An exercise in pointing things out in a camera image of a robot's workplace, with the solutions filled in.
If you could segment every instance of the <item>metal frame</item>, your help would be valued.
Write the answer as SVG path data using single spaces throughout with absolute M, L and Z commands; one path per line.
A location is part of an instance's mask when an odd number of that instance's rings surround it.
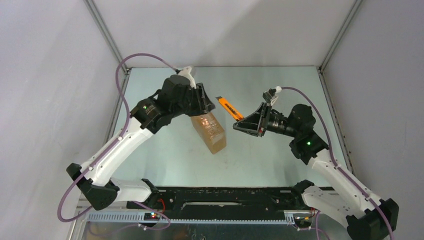
M 349 26 L 352 23 L 352 20 L 357 15 L 359 8 L 361 7 L 361 4 L 364 2 L 364 0 L 355 0 L 352 7 L 349 10 L 349 13 L 347 14 L 346 18 L 343 21 L 343 24 L 341 25 L 340 29 L 338 30 L 338 33 L 334 39 L 334 41 L 331 44 L 331 47 L 329 48 L 327 54 L 324 57 L 324 60 L 321 63 L 321 66 L 319 67 L 321 71 L 324 71 L 329 64 L 334 52 L 336 51 L 337 47 L 339 46 L 340 41 L 342 40 L 343 36 L 347 32 Z
M 267 226 L 283 226 L 283 225 L 291 225 L 295 221 L 298 221 L 298 218 L 304 218 L 308 217 L 311 213 L 308 207 L 305 207 L 304 204 L 302 204 L 301 201 L 287 201 L 288 199 L 291 199 L 290 196 L 292 195 L 291 187 L 259 187 L 259 188 L 231 188 L 231 187 L 158 187 L 158 194 L 160 194 L 161 198 L 165 200 L 166 205 L 170 205 L 171 213 L 167 213 L 166 215 L 169 216 L 171 223 L 179 224 L 184 228 L 186 225 L 243 225 L 243 226 L 263 226 L 266 224 Z M 336 195 L 337 193 L 331 188 L 331 187 L 323 187 L 323 190 L 325 190 L 326 193 Z M 214 201 L 215 199 L 231 199 L 235 198 L 236 196 L 238 199 L 242 202 L 240 203 L 240 206 L 238 204 L 229 204 L 223 203 L 224 205 L 227 205 L 231 209 L 222 209 L 221 216 L 224 217 L 224 219 L 214 219 L 214 215 L 217 212 L 217 208 L 211 209 L 214 206 L 211 206 L 210 204 L 212 202 L 208 202 L 208 204 L 195 204 L 196 202 L 192 202 L 194 200 L 197 200 L 196 196 L 200 196 L 205 190 L 209 191 L 219 191 L 220 196 L 215 196 L 215 194 L 211 194 L 207 199 L 210 198 L 211 201 Z M 259 199 L 262 199 L 263 197 L 271 197 L 269 201 L 262 205 L 258 204 L 255 205 L 254 203 L 258 202 Z M 145 214 L 149 213 L 150 211 L 146 209 L 135 209 L 135 208 L 129 208 L 130 203 L 129 202 L 115 202 L 109 207 L 105 208 L 102 211 L 95 211 L 91 210 L 89 211 L 85 216 L 79 218 L 73 223 L 72 229 L 70 230 L 70 235 L 68 237 L 68 240 L 81 240 L 85 236 L 85 233 L 87 232 L 87 224 L 88 222 L 92 223 L 112 223 L 112 224 L 142 224 L 142 225 L 148 225 L 148 224 L 155 224 L 155 223 L 166 223 L 164 219 L 161 219 L 159 221 L 154 221 L 151 219 L 145 219 Z M 159 208 L 157 206 L 153 206 L 153 209 L 158 209 L 158 211 L 161 209 L 161 204 L 157 203 L 159 205 Z M 90 203 L 86 199 L 80 199 L 78 203 L 77 210 L 75 214 L 78 214 L 83 209 L 90 206 Z M 186 211 L 183 213 L 183 209 L 191 208 L 188 212 Z M 191 213 L 199 213 L 204 212 L 208 213 L 209 217 L 201 220 L 194 220 L 192 219 Z M 254 214 L 257 211 L 263 211 L 262 215 L 258 219 L 251 219 L 249 216 L 251 214 Z M 226 217 L 228 217 L 228 213 L 232 212 L 234 213 L 243 213 L 242 216 L 236 214 L 234 216 L 238 216 L 238 220 L 225 220 Z
M 90 12 L 91 16 L 93 17 L 95 24 L 100 30 L 101 35 L 104 37 L 104 41 L 106 42 L 106 44 L 109 46 L 110 50 L 112 51 L 113 57 L 116 59 L 118 63 L 120 63 L 123 60 L 122 55 L 111 35 L 111 32 L 109 32 L 109 29 L 106 26 L 106 23 L 103 20 L 103 17 L 99 12 L 99 9 L 97 8 L 96 3 L 94 2 L 94 0 L 84 0 L 84 3 L 87 6 L 87 9 Z M 128 73 L 128 67 L 125 63 L 122 65 L 122 71 L 125 74 Z
M 351 156 L 350 156 L 351 152 L 348 150 L 346 146 L 346 141 L 345 141 L 346 138 L 340 126 L 339 119 L 337 118 L 336 110 L 334 108 L 334 104 L 329 93 L 326 79 L 324 77 L 323 72 L 320 70 L 319 67 L 316 68 L 316 71 L 318 72 L 319 80 L 321 81 L 321 85 L 322 85 L 322 90 L 324 91 L 324 96 L 325 96 L 325 99 L 327 100 L 327 105 L 330 110 L 331 118 L 335 126 L 335 132 L 337 133 L 338 142 L 340 144 L 341 151 L 343 152 L 344 160 L 346 162 L 346 167 L 351 173 L 355 175 L 354 168 L 351 161 Z
M 354 4 L 352 5 L 351 9 L 349 10 L 348 15 L 346 16 L 345 20 L 343 21 L 343 24 L 341 25 L 334 41 L 331 44 L 331 47 L 329 48 L 328 52 L 326 53 L 322 64 L 320 65 L 320 67 L 317 67 L 317 73 L 319 75 L 319 79 L 321 81 L 321 85 L 324 91 L 324 95 L 325 98 L 327 100 L 327 104 L 328 107 L 330 109 L 330 113 L 331 113 L 331 117 L 333 119 L 334 124 L 336 124 L 336 132 L 337 132 L 337 136 L 339 139 L 339 143 L 341 145 L 341 149 L 343 151 L 343 155 L 345 157 L 346 160 L 346 165 L 347 168 L 353 172 L 353 166 L 351 163 L 351 158 L 350 158 L 350 151 L 347 150 L 346 147 L 346 142 L 345 142 L 345 137 L 343 135 L 343 131 L 341 129 L 340 123 L 338 121 L 337 118 L 337 114 L 335 111 L 335 107 L 334 104 L 332 102 L 331 99 L 331 95 L 329 93 L 329 89 L 327 86 L 327 82 L 325 79 L 325 75 L 324 75 L 324 71 L 327 67 L 327 65 L 329 64 L 335 50 L 338 48 L 343 36 L 346 34 L 347 29 L 349 28 L 349 26 L 351 25 L 354 17 L 357 15 L 358 10 L 360 8 L 360 6 L 362 5 L 364 0 L 355 0 Z M 93 17 L 94 22 L 96 23 L 100 33 L 102 34 L 106 44 L 108 45 L 108 47 L 110 48 L 113 57 L 115 58 L 115 60 L 120 63 L 123 60 L 123 57 L 119 51 L 118 46 L 116 45 L 105 21 L 102 18 L 102 15 L 99 12 L 99 9 L 96 6 L 96 3 L 94 0 L 84 0 L 84 3 L 86 4 L 86 7 L 88 9 L 88 11 L 90 12 L 91 16 Z M 126 88 L 128 86 L 128 81 L 129 81 L 129 76 L 130 76 L 130 69 L 128 69 L 128 66 L 126 64 L 123 64 L 122 66 L 122 71 L 124 73 L 124 79 L 122 81 L 121 87 L 122 87 L 122 92 L 125 93 Z M 115 102 L 115 107 L 113 109 L 112 112 L 112 116 L 109 122 L 109 128 L 108 131 L 106 133 L 105 136 L 105 142 L 107 142 L 108 139 L 110 139 L 113 134 L 114 134 L 114 130 L 116 127 L 116 123 L 117 123 L 117 119 L 119 116 L 119 112 L 121 110 L 121 106 L 122 106 L 122 100 L 119 96 L 117 96 L 116 102 Z M 83 195 L 81 195 L 81 198 L 78 201 L 78 205 L 75 211 L 75 214 L 78 214 L 82 209 L 85 209 L 87 207 L 90 206 L 90 203 L 84 198 Z M 84 234 L 84 229 L 87 223 L 87 219 L 90 218 L 90 216 L 94 216 L 94 215 L 103 215 L 105 216 L 107 213 L 116 213 L 116 212 L 122 212 L 122 211 L 126 211 L 128 213 L 131 213 L 132 211 L 129 209 L 126 209 L 126 205 L 124 202 L 119 202 L 119 203 L 114 203 L 111 206 L 109 206 L 107 209 L 105 209 L 106 211 L 104 212 L 96 212 L 96 213 L 92 213 L 91 211 L 84 217 L 81 217 L 80 219 L 74 221 L 69 229 L 69 233 L 68 233 L 68 240 L 80 240 L 83 237 Z M 293 217 L 293 214 L 308 214 L 308 211 L 284 211 L 284 213 L 288 216 L 288 217 Z
M 120 86 L 122 89 L 122 93 L 124 94 L 125 94 L 125 91 L 127 90 L 130 74 L 131 74 L 131 69 L 128 69 L 124 75 L 124 78 Z M 111 137 L 113 137 L 114 135 L 114 131 L 117 125 L 117 120 L 118 120 L 119 112 L 121 111 L 121 107 L 122 107 L 122 98 L 118 94 L 118 96 L 116 96 L 115 107 L 113 108 L 112 116 L 110 117 L 107 133 L 104 138 L 104 144 L 106 144 L 108 140 L 111 139 Z

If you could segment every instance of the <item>white table surface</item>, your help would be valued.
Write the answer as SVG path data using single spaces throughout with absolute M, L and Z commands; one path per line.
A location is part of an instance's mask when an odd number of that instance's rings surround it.
M 129 108 L 160 89 L 172 74 L 170 68 L 133 68 L 125 92 Z M 320 187 L 330 186 L 322 176 L 293 156 L 290 137 L 266 132 L 260 138 L 233 130 L 235 121 L 215 99 L 225 97 L 241 114 L 248 116 L 263 101 L 262 93 L 275 86 L 298 88 L 314 102 L 328 127 L 335 157 L 346 165 L 315 67 L 198 67 L 194 78 L 197 83 L 204 84 L 206 93 L 216 105 L 212 112 L 225 129 L 226 148 L 212 155 L 190 118 L 182 115 L 137 148 L 114 177 L 123 180 L 147 178 L 156 186 L 289 187 L 305 179 Z M 308 104 L 297 92 L 283 90 L 274 108 L 288 116 L 298 103 Z M 316 118 L 314 129 L 327 142 L 321 122 L 313 114 Z M 115 132 L 124 121 L 125 108 L 121 107 Z

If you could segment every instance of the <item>orange box cutter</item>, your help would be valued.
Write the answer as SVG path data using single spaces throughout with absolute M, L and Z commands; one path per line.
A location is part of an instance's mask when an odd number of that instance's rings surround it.
M 221 104 L 221 106 L 238 122 L 240 120 L 242 120 L 244 118 L 244 116 L 237 111 L 237 109 L 235 109 L 233 107 L 233 105 L 231 105 L 231 103 L 229 103 L 225 98 L 221 97 L 221 96 L 217 96 L 216 99 L 218 100 L 219 104 Z

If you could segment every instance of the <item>white wall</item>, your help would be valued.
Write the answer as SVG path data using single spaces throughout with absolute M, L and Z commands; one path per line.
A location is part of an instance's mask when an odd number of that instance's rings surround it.
M 96 0 L 122 55 L 176 66 L 318 66 L 354 0 Z M 137 58 L 131 67 L 163 67 Z
M 0 239 L 65 239 L 70 224 L 56 218 L 65 169 L 105 139 L 117 63 L 81 0 L 0 9 Z
M 424 1 L 364 1 L 325 70 L 357 175 L 423 239 Z

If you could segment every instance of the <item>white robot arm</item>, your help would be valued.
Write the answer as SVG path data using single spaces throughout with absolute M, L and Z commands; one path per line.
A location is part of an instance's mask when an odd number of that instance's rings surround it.
M 162 89 L 138 102 L 131 111 L 125 132 L 113 136 L 90 160 L 81 165 L 72 163 L 66 171 L 95 210 L 113 202 L 144 202 L 152 193 L 153 185 L 147 180 L 126 181 L 113 178 L 122 162 L 161 127 L 179 115 L 198 116 L 215 108 L 204 91 L 202 83 L 195 83 L 192 68 L 184 67 L 178 75 L 167 78 Z
M 382 240 L 389 234 L 387 226 L 393 231 L 396 229 L 399 206 L 392 199 L 383 200 L 373 193 L 338 163 L 329 144 L 313 130 L 316 120 L 310 106 L 297 104 L 288 117 L 272 109 L 277 100 L 276 93 L 282 89 L 278 86 L 264 92 L 262 96 L 266 102 L 262 102 L 251 115 L 234 123 L 233 128 L 256 137 L 262 137 L 266 131 L 293 137 L 289 146 L 294 156 L 320 173 L 336 194 L 325 192 L 308 180 L 296 184 L 292 193 L 301 197 L 305 205 L 339 222 L 353 240 Z M 285 89 L 304 95 L 295 88 Z

